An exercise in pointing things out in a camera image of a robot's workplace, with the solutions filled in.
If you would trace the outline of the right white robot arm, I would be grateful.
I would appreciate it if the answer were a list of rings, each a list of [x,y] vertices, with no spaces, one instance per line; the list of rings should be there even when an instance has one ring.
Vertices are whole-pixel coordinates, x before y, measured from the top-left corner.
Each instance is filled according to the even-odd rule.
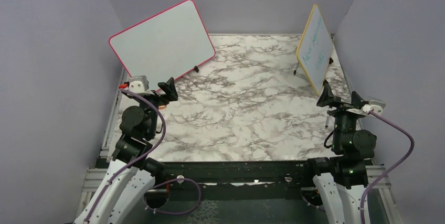
[[[334,118],[334,129],[329,149],[334,157],[308,159],[303,180],[315,186],[329,223],[367,223],[369,214],[365,190],[369,184],[366,159],[374,157],[376,135],[358,130],[357,120],[366,116],[362,107],[368,102],[352,92],[351,102],[335,96],[327,81],[316,103],[328,106],[328,115]]]

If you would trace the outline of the pink framed whiteboard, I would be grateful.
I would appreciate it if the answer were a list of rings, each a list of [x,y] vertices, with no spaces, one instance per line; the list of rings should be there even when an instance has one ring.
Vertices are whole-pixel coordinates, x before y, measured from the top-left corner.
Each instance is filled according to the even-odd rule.
[[[212,59],[215,48],[193,0],[184,0],[109,38],[129,77],[146,76],[151,89]]]

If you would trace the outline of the white whiteboard marker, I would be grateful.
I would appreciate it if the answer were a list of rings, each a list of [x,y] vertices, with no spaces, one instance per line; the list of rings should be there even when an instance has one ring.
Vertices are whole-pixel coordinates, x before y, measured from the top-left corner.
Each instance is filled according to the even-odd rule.
[[[328,128],[328,126],[329,126],[329,121],[330,121],[330,115],[329,115],[329,112],[330,111],[330,108],[327,110],[327,116],[326,116],[326,120],[325,120],[325,128],[327,129]]]

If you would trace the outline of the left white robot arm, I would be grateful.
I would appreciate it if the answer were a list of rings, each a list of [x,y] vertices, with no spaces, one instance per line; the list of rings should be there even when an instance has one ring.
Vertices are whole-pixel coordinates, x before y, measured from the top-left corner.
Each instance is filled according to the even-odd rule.
[[[119,86],[119,91],[138,104],[124,110],[121,136],[108,169],[75,223],[121,223],[151,187],[160,187],[165,180],[164,166],[149,157],[166,135],[166,122],[160,107],[177,101],[173,77],[158,83],[162,94],[149,89],[146,76],[132,77]],[[156,144],[150,140],[160,134]]]

